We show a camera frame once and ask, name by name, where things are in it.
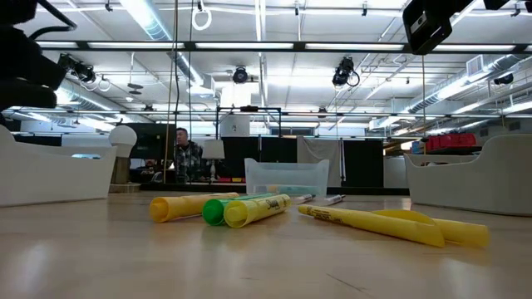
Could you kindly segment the white shade table lamp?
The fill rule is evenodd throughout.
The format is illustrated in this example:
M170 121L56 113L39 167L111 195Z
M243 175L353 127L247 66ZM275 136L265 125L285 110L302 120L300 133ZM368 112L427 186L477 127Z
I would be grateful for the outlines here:
M209 162L209 182L212 184L216 179L216 163L225 159L224 142L222 140L206 140L202 158Z

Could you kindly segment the orange chunky highlighter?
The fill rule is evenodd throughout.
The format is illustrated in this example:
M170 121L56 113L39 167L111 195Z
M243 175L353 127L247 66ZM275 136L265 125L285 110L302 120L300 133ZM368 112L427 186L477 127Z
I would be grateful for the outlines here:
M153 221L165 223L202 213L204 205L211 199L234 199L235 192L221 194L196 194L179 197L158 197L150 202L149 214Z

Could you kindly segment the yellow slim highlighter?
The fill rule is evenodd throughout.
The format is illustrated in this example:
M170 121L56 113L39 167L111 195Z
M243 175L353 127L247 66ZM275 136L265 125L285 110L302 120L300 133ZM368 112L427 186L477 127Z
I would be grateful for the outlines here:
M445 239L433 218L408 210L358 211L300 205L298 211L317 219L344 224L372 233L443 248Z
M490 244L490 231L485 225L430 218L411 210L386 209L373 213L422 223L431 221L441 230L443 238L450 243L478 248L486 248Z

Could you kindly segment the grey curtain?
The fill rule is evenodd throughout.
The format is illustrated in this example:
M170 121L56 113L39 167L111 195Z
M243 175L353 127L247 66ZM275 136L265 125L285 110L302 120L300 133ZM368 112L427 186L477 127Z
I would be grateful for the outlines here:
M329 161L328 187L342 185L341 150L338 140L297 138L297 160L299 163L317 164L322 160Z

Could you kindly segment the white air vent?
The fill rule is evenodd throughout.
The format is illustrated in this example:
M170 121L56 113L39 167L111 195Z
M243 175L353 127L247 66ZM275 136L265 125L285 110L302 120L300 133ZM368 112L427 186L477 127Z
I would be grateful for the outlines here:
M467 76L471 79L484 72L484 56L478 55L470 59L466 64Z

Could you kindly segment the red storage bins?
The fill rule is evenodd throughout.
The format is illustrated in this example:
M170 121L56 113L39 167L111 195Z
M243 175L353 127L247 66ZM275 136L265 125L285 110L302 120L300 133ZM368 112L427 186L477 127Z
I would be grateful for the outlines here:
M471 133L446 134L429 136L426 142L426 151L469 148L476 146L476 138Z

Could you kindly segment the white numbered box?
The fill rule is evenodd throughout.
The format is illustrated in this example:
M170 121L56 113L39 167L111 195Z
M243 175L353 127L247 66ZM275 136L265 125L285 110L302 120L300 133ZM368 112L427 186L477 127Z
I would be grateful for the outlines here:
M250 117L247 115L227 115L219 125L221 137L249 137Z

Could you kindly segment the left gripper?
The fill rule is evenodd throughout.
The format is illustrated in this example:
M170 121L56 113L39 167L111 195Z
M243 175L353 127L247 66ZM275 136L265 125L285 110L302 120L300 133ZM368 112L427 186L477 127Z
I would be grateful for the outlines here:
M66 70L42 54L14 27L0 26L0 110L13 106L51 109Z

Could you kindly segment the green chunky highlighter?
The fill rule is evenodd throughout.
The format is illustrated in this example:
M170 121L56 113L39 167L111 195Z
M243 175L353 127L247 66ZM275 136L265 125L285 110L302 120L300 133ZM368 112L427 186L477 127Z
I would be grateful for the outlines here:
M235 200L261 199L273 196L273 193L253 194L239 196L231 199L211 199L204 204L202 210L203 220L210 226L220 226L225 224L224 209L228 203Z

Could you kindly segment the white bulb brass lamp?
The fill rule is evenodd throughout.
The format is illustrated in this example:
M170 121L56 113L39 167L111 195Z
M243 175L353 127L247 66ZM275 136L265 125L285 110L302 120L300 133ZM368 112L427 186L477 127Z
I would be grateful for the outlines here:
M118 125L110 132L109 141L116 148L116 159L109 193L128 194L138 192L140 185L130 181L130 154L137 141L136 132L130 126Z

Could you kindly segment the grey plastic bin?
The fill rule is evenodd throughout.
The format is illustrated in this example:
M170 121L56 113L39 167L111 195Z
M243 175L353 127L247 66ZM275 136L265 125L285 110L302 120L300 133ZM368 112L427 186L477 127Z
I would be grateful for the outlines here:
M498 135L478 155L406 154L416 204L532 216L532 134Z

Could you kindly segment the person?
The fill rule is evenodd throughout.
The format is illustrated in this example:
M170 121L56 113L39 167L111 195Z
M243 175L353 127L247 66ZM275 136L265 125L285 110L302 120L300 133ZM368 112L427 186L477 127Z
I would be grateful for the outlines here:
M205 162L202 159L203 148L189 140L185 128L175 131L174 167L175 180L178 184L205 179Z

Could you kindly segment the large black wall screen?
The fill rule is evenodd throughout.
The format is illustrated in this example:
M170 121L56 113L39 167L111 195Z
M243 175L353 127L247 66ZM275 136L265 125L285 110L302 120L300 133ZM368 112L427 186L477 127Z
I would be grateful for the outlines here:
M172 159L175 147L175 125L130 123L137 141L131 150L133 159Z

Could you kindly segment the white plastic bin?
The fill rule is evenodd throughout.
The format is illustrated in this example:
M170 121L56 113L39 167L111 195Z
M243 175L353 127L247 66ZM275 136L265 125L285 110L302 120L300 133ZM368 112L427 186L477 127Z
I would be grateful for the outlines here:
M103 199L115 159L115 147L21 143L0 125L0 207Z

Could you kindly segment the yellow chunky highlighter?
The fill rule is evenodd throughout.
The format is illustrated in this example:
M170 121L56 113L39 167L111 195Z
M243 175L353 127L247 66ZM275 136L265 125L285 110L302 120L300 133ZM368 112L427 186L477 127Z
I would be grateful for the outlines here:
M291 205L292 200L286 194L257 199L233 200L224 208L224 221L231 228L242 228L263 218L283 213Z

